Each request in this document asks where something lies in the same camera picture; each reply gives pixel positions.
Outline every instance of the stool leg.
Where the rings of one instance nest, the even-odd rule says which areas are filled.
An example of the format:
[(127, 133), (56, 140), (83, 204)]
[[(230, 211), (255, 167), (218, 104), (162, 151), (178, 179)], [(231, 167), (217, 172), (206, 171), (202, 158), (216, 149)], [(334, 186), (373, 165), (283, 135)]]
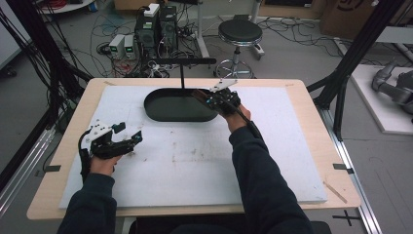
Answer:
[[(249, 74), (247, 78), (251, 78), (253, 76), (252, 70), (245, 62), (240, 61), (240, 53), (240, 47), (237, 46), (233, 55), (233, 59), (223, 60), (221, 61), (221, 63), (219, 63), (219, 65), (215, 67), (215, 76), (222, 78), (240, 78), (239, 74)], [(246, 68), (246, 70), (238, 70), (240, 68), (240, 64), (242, 64)]]

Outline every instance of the black tray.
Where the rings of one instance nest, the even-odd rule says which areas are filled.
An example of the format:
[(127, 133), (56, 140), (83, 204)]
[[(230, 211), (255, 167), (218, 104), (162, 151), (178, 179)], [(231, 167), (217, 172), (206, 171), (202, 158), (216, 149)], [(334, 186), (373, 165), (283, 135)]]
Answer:
[[(160, 122), (206, 122), (218, 115), (192, 97), (195, 89), (165, 88), (151, 92), (144, 101), (149, 118)], [(200, 89), (209, 94), (209, 90)]]

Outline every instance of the dark sleeve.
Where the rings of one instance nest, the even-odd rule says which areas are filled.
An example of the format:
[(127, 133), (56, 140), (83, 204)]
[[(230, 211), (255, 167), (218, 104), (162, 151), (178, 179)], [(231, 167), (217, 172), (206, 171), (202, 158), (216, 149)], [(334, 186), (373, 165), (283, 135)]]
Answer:
[(115, 233), (114, 183), (111, 176), (89, 174), (83, 188), (70, 199), (57, 233)]
[(264, 141), (243, 127), (231, 134), (230, 142), (251, 233), (313, 233), (311, 222), (298, 205)]

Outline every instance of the robotic hand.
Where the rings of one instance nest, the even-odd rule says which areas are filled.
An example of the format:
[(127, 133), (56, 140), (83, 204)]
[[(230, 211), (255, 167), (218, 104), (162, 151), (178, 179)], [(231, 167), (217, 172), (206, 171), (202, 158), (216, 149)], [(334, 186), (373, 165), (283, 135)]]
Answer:
[(413, 70), (398, 75), (396, 85), (392, 86), (387, 83), (387, 80), (392, 76), (392, 71), (396, 66), (397, 63), (391, 61), (379, 70), (373, 78), (371, 88), (389, 96), (405, 112), (413, 114)]
[[(82, 180), (85, 182), (87, 175), (91, 171), (91, 158), (92, 156), (101, 159), (111, 159), (120, 155), (127, 154), (133, 151), (133, 148), (142, 142), (141, 131), (137, 132), (131, 139), (122, 140), (119, 142), (112, 141), (113, 133), (117, 134), (124, 130), (126, 125), (124, 122), (119, 125), (113, 125), (109, 127), (108, 125), (98, 122), (93, 125), (89, 130), (85, 131), (78, 143), (79, 155), (82, 162)], [(91, 142), (91, 153), (88, 149), (82, 148), (82, 140), (85, 136), (86, 142)]]
[(200, 90), (195, 90), (192, 96), (206, 107), (217, 111), (223, 116), (231, 115), (237, 112), (241, 115), (241, 117), (243, 117), (246, 125), (252, 131), (253, 135), (256, 138), (264, 140), (254, 122), (247, 119), (238, 109), (241, 104), (241, 99), (238, 97), (237, 92), (231, 92), (230, 89), (228, 89), (228, 87), (236, 83), (237, 80), (221, 79), (218, 84), (209, 89), (211, 91), (211, 95), (207, 95)]

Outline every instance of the gray concrete floor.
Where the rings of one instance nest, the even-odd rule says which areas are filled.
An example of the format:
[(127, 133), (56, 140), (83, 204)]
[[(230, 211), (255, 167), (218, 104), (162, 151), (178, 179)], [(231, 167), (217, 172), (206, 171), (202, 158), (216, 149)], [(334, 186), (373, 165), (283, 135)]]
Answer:
[[(110, 37), (101, 37), (102, 24), (124, 24), (119, 33), (130, 31), (134, 27), (134, 15), (119, 14), (108, 6), (97, 13), (79, 10), (70, 14), (58, 16), (62, 31), (70, 46), (83, 65), (95, 77), (102, 77), (103, 68), (110, 70), (110, 61), (95, 52), (95, 47), (102, 42), (109, 42)], [(211, 27), (205, 33), (206, 46), (210, 55), (218, 61), (230, 58), (234, 47), (225, 44), (217, 37), (217, 22), (220, 19), (205, 19), (204, 28)], [(301, 25), (303, 34), (311, 34), (313, 38), (323, 37), (319, 34), (318, 23), (310, 21), (311, 26)], [(308, 40), (297, 34), (297, 40)], [(320, 41), (325, 47), (305, 46), (288, 41), (292, 38), (291, 29), (284, 32), (264, 30), (260, 45), (266, 55), (257, 60), (248, 49), (243, 49), (242, 59), (253, 68), (257, 78), (265, 79), (300, 79), (306, 85), (313, 84), (329, 75), (340, 62), (338, 50), (331, 41)], [(94, 65), (93, 54), (102, 63)], [(401, 64), (406, 60), (397, 52), (381, 45), (375, 45), (368, 55), (370, 60), (385, 63), (397, 57)], [(364, 60), (365, 63), (377, 61)], [(14, 78), (2, 76), (0, 79), (0, 101), (2, 111), (2, 131), (0, 137), (0, 169), (13, 157), (26, 136), (46, 110), (46, 88), (34, 75), (33, 68), (24, 56), (18, 56), (12, 65), (18, 72)], [(171, 77), (179, 77), (179, 71), (170, 73)], [(211, 78), (212, 69), (206, 65), (198, 65), (191, 69), (185, 68), (185, 76), (191, 78)], [(382, 134), (366, 108), (355, 86), (349, 82), (346, 96), (346, 106), (343, 120), (343, 138), (352, 157), (359, 179), (364, 187), (373, 211), (377, 216), (383, 233), (413, 233), (413, 186), (411, 185), (411, 142), (413, 136), (397, 136)], [(47, 153), (34, 170), (41, 170)], [(27, 219), (26, 211), (41, 182), (41, 177), (33, 175), (24, 184), (14, 203), (0, 219), (0, 233), (56, 233), (60, 220), (32, 221)], [(359, 216), (357, 210), (347, 210), (351, 216)], [(311, 220), (322, 220), (330, 225), (333, 233), (365, 233), (360, 220), (348, 223), (343, 218), (333, 218), (334, 215), (344, 215), (343, 210), (306, 211)]]

